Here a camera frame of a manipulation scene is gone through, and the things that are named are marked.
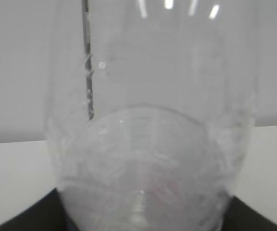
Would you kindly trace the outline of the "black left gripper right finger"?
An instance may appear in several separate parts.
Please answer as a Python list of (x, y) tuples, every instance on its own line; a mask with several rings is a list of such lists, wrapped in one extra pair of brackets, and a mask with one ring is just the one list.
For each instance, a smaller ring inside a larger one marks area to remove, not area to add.
[(233, 196), (220, 231), (277, 231), (277, 224)]

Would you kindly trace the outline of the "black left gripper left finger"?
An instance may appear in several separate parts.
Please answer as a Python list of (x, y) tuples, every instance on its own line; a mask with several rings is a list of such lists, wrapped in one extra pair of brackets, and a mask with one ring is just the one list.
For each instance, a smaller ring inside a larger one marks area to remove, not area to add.
[(56, 189), (30, 208), (0, 224), (0, 231), (66, 231), (67, 220)]

